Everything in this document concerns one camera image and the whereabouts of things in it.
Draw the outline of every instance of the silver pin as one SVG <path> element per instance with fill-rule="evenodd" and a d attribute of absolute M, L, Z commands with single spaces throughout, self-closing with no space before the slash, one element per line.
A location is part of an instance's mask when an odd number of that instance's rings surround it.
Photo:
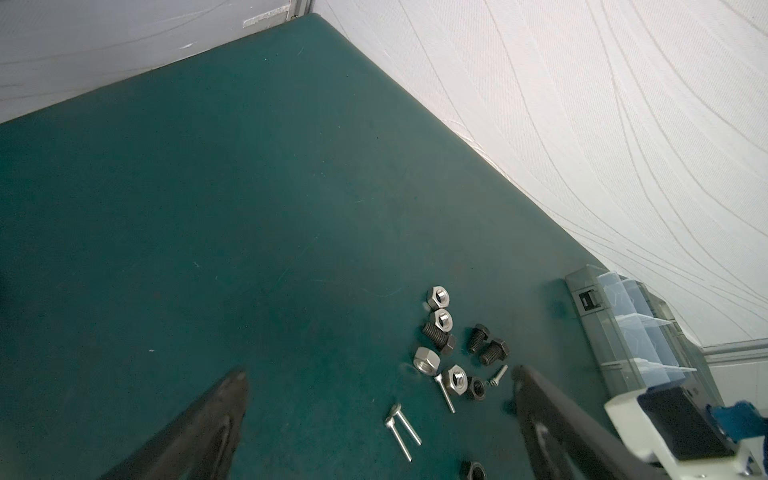
<path fill-rule="evenodd" d="M 402 453 L 405 454 L 406 458 L 410 462 L 411 454 L 406 448 L 406 444 L 403 442 L 402 437 L 397 432 L 397 428 L 395 428 L 395 417 L 387 417 L 384 421 L 384 426 L 390 430 L 392 430 L 392 434 L 395 436 L 395 440 L 397 440 L 398 445 L 400 445 L 400 449 L 402 450 Z"/>
<path fill-rule="evenodd" d="M 435 377 L 435 381 L 438 385 L 440 385 L 440 391 L 442 392 L 442 396 L 445 397 L 445 403 L 448 404 L 448 408 L 451 409 L 451 413 L 456 413 L 456 409 L 453 408 L 451 398 L 448 397 L 448 392 L 445 390 L 445 386 L 442 384 L 442 373 Z"/>
<path fill-rule="evenodd" d="M 413 425 L 411 425 L 411 422 L 408 421 L 406 416 L 402 413 L 402 405 L 399 403 L 392 406 L 392 409 L 389 410 L 389 416 L 391 417 L 397 417 L 400 419 L 400 422 L 405 426 L 406 430 L 408 430 L 408 433 L 411 434 L 413 437 L 413 440 L 416 442 L 417 445 L 422 444 L 422 440 L 419 438 L 419 436 L 416 434 L 416 430 L 413 429 Z"/>

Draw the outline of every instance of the black hex nut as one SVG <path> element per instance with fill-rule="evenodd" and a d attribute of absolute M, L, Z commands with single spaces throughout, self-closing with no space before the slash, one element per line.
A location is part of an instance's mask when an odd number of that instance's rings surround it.
<path fill-rule="evenodd" d="M 480 462 L 462 463 L 462 480 L 487 480 L 487 478 L 485 468 L 480 465 Z"/>
<path fill-rule="evenodd" d="M 467 387 L 465 395 L 472 400 L 485 400 L 485 380 L 477 376 L 470 377 L 469 387 Z"/>

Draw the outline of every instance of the silver hex nut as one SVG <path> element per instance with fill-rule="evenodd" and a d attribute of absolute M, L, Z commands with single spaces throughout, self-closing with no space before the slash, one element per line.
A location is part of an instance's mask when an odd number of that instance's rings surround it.
<path fill-rule="evenodd" d="M 442 384 L 453 395 L 463 395 L 469 386 L 467 372 L 458 365 L 454 365 L 442 373 Z"/>
<path fill-rule="evenodd" d="M 453 328 L 453 317 L 448 310 L 441 308 L 429 314 L 429 321 L 445 333 Z"/>
<path fill-rule="evenodd" d="M 440 355 L 425 346 L 420 346 L 413 356 L 413 366 L 421 373 L 435 376 L 437 368 L 440 367 Z"/>
<path fill-rule="evenodd" d="M 441 286 L 432 287 L 427 296 L 427 303 L 432 310 L 446 308 L 450 301 L 451 297 L 448 295 L 448 290 Z"/>

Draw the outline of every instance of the scratch on table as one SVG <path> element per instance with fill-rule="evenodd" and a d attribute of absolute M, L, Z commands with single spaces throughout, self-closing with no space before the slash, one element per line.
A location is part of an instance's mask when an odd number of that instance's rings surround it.
<path fill-rule="evenodd" d="M 336 284 L 338 284 L 338 285 L 346 285 L 346 284 L 347 284 L 347 283 L 344 283 L 344 282 L 337 282 L 336 280 L 322 280 L 322 279 L 318 279 L 318 278 L 313 278 L 313 279 L 311 279 L 311 280 L 310 280 L 310 282 L 318 282 L 318 283 L 336 283 Z M 378 293 L 374 293 L 374 292 L 372 292 L 372 291 L 370 291 L 370 290 L 366 290 L 366 289 L 362 288 L 361 286 L 357 286 L 357 288 L 358 288 L 359 290 L 362 290 L 362 291 L 363 291 L 363 292 L 365 292 L 365 293 L 370 293 L 370 294 L 371 294 L 371 295 L 373 295 L 373 296 L 377 296 L 378 298 L 386 298 L 386 297 L 388 297 L 388 296 L 392 296 L 392 295 L 394 295 L 394 294 L 398 293 L 400 290 L 402 290 L 402 287 L 400 287 L 400 288 L 398 288 L 397 290 L 395 290 L 395 291 L 394 291 L 394 292 L 392 292 L 392 293 L 387 293 L 386 295 L 379 295 Z"/>
<path fill-rule="evenodd" d="M 317 240 L 317 237 L 319 237 L 319 236 L 320 236 L 320 234 L 319 234 L 319 233 L 318 233 L 317 235 L 315 235 L 315 237 L 312 239 L 312 241 L 310 241 L 310 242 L 309 242 L 309 243 L 306 245 L 306 247 L 304 247 L 304 250 L 301 250 L 301 253 L 299 253 L 299 255 L 298 255 L 296 258 L 294 258 L 294 259 L 293 259 L 293 262 L 291 262 L 291 264 L 290 264 L 290 265 L 289 265 L 289 266 L 288 266 L 288 267 L 287 267 L 285 270 L 283 270 L 283 272 L 280 274 L 280 276 L 278 276 L 278 277 L 277 277 L 277 283 L 276 283 L 275 285 L 279 285 L 279 284 L 280 284 L 280 281 L 283 279 L 283 276 L 284 276 L 286 273 L 288 273 L 288 270 L 292 269 L 292 268 L 293 268 L 293 266 L 295 266 L 295 265 L 296 265 L 296 262 L 298 262 L 298 261 L 299 261 L 299 258 L 301 258 L 301 257 L 302 257 L 302 255 L 303 255 L 303 254 L 305 254 L 305 253 L 306 253 L 306 251 L 310 249 L 310 247 L 312 246 L 312 244 L 313 244 L 313 243 L 315 243 L 315 240 Z"/>

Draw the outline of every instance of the bolt head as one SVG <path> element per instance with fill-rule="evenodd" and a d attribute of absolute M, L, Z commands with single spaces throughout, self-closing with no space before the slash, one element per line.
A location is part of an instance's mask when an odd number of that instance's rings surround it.
<path fill-rule="evenodd" d="M 491 345 L 494 345 L 494 344 L 500 346 L 502 348 L 502 352 L 504 352 L 504 355 L 502 355 L 499 358 L 499 360 L 506 360 L 507 357 L 509 356 L 509 345 L 507 345 L 507 343 L 500 338 L 495 338 L 491 340 Z"/>
<path fill-rule="evenodd" d="M 476 323 L 475 324 L 475 330 L 480 330 L 485 334 L 484 340 L 487 340 L 488 337 L 491 336 L 491 330 L 488 329 L 487 326 L 483 325 L 482 323 Z"/>
<path fill-rule="evenodd" d="M 451 356 L 455 348 L 456 348 L 456 337 L 449 334 L 448 341 L 445 342 L 445 346 L 442 347 L 442 350 L 440 350 L 440 355 Z"/>

